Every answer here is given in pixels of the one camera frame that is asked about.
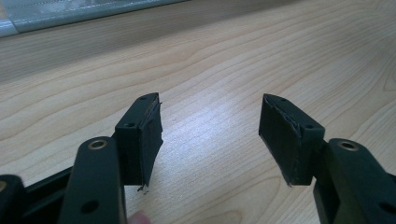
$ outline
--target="screw hole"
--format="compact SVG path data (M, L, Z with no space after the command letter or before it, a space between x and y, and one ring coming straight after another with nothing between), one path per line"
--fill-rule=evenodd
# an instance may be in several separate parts
M87 203L84 203L81 206L81 213L82 214L89 214L94 211L99 207L99 202L98 201L89 201Z
M124 124L124 126L128 127L128 128L133 128L135 126L135 124L134 123L126 123L126 124Z
M357 151L359 149L355 144L344 141L338 142L338 146L349 151Z
M382 210L386 211L387 213L396 215L396 207L395 206L393 206L389 203L380 203L379 206L381 207Z
M99 140L95 140L93 142L91 142L88 145L89 149L100 149L102 147L105 147L107 145L107 141L99 139Z

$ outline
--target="clamp jaw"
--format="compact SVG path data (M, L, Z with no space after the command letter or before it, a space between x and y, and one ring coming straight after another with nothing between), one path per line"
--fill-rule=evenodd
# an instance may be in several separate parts
M290 101L264 94L259 135L288 185L317 180L321 223L396 223L396 177L369 150L325 129Z
M73 167L32 186L0 175L0 223L126 223L123 186L149 186L163 144L160 106L158 93L139 97L111 137L84 142Z

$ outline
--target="hole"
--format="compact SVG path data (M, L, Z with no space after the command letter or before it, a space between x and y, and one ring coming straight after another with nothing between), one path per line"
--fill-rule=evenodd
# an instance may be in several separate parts
M99 207L99 202L98 201L89 201L87 203L84 203L81 206L81 213L82 214L89 214L94 211Z
M338 146L349 151L357 151L359 149L355 144L345 141L338 142Z
M379 206L382 208L382 210L386 211L387 213L396 215L396 207L395 206L393 206L389 203L380 203Z
M0 180L0 192L3 191L7 187L7 182L4 180Z
M126 124L124 124L124 126L128 127L128 128L133 128L134 127L134 123L126 123Z
M99 140L95 140L95 141L91 142L88 145L88 148L89 149L100 149L105 146L107 146L107 141L99 139Z

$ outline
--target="light wood surface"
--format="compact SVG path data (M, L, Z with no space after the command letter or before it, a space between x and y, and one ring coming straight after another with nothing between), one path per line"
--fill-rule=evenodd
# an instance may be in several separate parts
M396 174L394 0L190 1L0 39L0 174L31 185L159 92L153 223L318 223L258 136L262 95L288 98Z

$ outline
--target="wood grain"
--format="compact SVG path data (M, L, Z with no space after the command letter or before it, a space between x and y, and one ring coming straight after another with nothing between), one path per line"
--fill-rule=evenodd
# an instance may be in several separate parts
M190 1L0 39L0 174L26 185L111 135L157 91L163 147L128 214L154 223L318 223L258 136L262 95L288 98L396 174L393 0Z

